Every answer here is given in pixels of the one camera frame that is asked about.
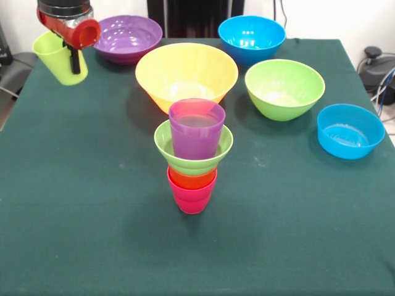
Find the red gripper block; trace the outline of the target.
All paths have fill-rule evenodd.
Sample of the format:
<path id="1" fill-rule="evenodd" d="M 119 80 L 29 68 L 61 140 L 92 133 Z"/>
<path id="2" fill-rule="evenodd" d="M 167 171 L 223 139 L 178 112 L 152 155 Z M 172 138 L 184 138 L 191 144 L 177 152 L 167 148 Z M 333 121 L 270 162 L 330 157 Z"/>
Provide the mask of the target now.
<path id="1" fill-rule="evenodd" d="M 38 7 L 39 21 L 63 39 L 63 47 L 69 45 L 72 73 L 79 75 L 78 50 L 92 46 L 99 39 L 101 27 L 94 19 L 92 7 Z"/>

